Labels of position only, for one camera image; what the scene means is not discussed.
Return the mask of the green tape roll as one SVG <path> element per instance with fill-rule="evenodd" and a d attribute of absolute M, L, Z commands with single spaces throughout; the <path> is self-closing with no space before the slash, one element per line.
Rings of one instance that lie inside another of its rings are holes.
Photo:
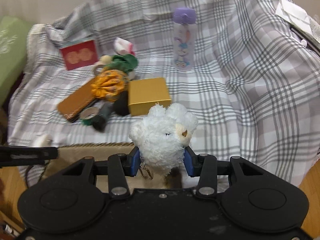
<path fill-rule="evenodd" d="M 84 109 L 79 117 L 82 123 L 86 126 L 90 126 L 93 122 L 93 119 L 99 113 L 100 109 L 98 107 L 88 107 Z"/>

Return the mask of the white fluffy plush toy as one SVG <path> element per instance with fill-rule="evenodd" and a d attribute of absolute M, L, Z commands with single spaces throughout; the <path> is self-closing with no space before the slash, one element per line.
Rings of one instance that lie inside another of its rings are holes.
<path fill-rule="evenodd" d="M 183 164 L 198 119 L 180 103 L 156 104 L 148 114 L 133 122 L 129 138 L 139 148 L 140 159 L 157 174 L 167 175 Z"/>

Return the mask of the dark cylinder bottle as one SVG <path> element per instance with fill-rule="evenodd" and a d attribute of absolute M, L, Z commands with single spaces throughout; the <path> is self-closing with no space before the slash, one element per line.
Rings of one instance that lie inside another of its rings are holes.
<path fill-rule="evenodd" d="M 93 118 L 92 126 L 96 131 L 103 132 L 110 115 L 113 113 L 113 104 L 106 102 L 99 109 L 98 114 Z"/>

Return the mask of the beige tape roll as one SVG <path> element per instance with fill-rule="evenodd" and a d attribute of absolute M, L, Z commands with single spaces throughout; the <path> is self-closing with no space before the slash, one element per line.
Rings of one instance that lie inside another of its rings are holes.
<path fill-rule="evenodd" d="M 99 64 L 95 64 L 94 67 L 93 67 L 94 75 L 95 76 L 100 75 L 103 72 L 104 68 L 105 68 L 104 64 L 100 64 L 100 63 Z"/>

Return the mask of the woven basket with fabric liner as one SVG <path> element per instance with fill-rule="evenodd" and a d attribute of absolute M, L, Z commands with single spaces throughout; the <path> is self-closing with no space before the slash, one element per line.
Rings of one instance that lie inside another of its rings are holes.
<path fill-rule="evenodd" d="M 28 182 L 29 186 L 32 186 L 84 157 L 92 156 L 95 161 L 105 161 L 114 154 L 129 154 L 133 148 L 134 144 L 131 142 L 62 146 L 58 148 L 57 159 L 50 160 L 44 166 L 35 165 L 28 173 L 26 173 L 26 166 L 19 167 L 18 170 L 21 177 Z M 172 170 L 166 176 L 153 171 L 151 174 L 152 179 L 146 177 L 146 171 L 137 173 L 135 177 L 126 177 L 130 192 L 133 192 L 134 189 L 180 189 L 182 187 L 182 176 L 179 169 Z"/>

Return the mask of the brown leather wallet case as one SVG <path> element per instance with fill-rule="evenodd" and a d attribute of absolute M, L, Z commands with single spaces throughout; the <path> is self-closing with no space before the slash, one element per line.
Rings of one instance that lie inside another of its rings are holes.
<path fill-rule="evenodd" d="M 96 103 L 97 99 L 91 92 L 91 85 L 95 81 L 96 78 L 92 78 L 57 105 L 57 111 L 68 122 L 75 122 L 76 120 L 78 120 L 80 113 L 84 109 Z"/>

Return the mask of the yellow floral drawstring pouch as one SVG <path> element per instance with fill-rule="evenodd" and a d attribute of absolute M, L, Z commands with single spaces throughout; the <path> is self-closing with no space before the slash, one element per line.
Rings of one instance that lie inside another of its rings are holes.
<path fill-rule="evenodd" d="M 91 93 L 96 99 L 115 102 L 127 90 L 128 75 L 121 70 L 106 70 L 99 74 L 91 84 Z"/>

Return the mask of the yellow cardboard box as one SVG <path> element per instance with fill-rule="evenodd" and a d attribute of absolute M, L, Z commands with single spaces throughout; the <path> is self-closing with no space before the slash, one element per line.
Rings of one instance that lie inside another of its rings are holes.
<path fill-rule="evenodd" d="M 168 107 L 171 97 L 165 78 L 133 80 L 129 83 L 128 108 L 132 116 L 147 115 L 150 108 L 159 104 Z"/>

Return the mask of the grey plaid cloth cover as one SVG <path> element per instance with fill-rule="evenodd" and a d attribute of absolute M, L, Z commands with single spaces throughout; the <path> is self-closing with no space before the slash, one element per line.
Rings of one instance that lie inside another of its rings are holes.
<path fill-rule="evenodd" d="M 130 116 L 111 116 L 103 133 L 68 122 L 57 104 L 87 83 L 90 67 L 68 71 L 60 48 L 92 37 L 110 54 L 131 41 L 140 79 L 163 77 L 174 102 L 195 114 L 195 153 L 233 155 L 299 185 L 318 159 L 319 57 L 276 15 L 280 0 L 87 0 L 28 35 L 25 76 L 10 101 L 10 145 L 49 134 L 54 145 L 128 142 Z M 194 66 L 174 66 L 173 14 L 196 11 Z"/>

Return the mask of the black round makeup sponge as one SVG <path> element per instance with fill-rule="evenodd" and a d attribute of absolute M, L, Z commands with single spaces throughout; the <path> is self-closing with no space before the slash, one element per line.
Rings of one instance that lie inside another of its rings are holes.
<path fill-rule="evenodd" d="M 113 103 L 113 110 L 119 116 L 127 116 L 130 114 L 128 107 L 129 94 L 128 91 L 120 93 L 119 98 Z"/>

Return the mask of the white pink folded cloth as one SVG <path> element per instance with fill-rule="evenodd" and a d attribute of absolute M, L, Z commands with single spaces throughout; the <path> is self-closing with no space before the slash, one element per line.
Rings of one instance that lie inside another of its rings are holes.
<path fill-rule="evenodd" d="M 113 43 L 113 46 L 114 46 L 114 51 L 119 55 L 130 54 L 135 56 L 135 52 L 133 50 L 133 44 L 130 41 L 117 37 Z"/>

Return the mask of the red and teal box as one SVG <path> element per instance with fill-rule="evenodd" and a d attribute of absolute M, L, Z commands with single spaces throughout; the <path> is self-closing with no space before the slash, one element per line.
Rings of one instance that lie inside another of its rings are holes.
<path fill-rule="evenodd" d="M 87 38 L 68 43 L 60 48 L 67 70 L 91 66 L 98 61 L 98 52 L 95 40 Z"/>

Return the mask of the green embroidered pillow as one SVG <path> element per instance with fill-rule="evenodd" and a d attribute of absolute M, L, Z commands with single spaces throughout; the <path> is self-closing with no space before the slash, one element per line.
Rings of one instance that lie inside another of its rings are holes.
<path fill-rule="evenodd" d="M 32 23 L 12 16 L 1 20 L 1 103 L 20 76 L 27 60 L 27 36 Z"/>

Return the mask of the green plush toy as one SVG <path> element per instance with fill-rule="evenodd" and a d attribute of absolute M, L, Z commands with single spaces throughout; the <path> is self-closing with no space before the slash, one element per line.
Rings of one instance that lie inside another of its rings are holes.
<path fill-rule="evenodd" d="M 132 72 L 138 66 L 138 60 L 131 54 L 113 55 L 111 63 L 106 66 L 108 69 L 118 69 L 129 74 L 129 72 Z"/>

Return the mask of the purple lid cartoon bottle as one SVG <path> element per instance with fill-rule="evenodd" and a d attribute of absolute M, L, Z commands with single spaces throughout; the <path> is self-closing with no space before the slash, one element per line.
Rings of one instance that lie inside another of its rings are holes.
<path fill-rule="evenodd" d="M 183 71 L 194 66 L 196 11 L 193 8 L 176 8 L 173 14 L 173 60 L 174 66 Z"/>

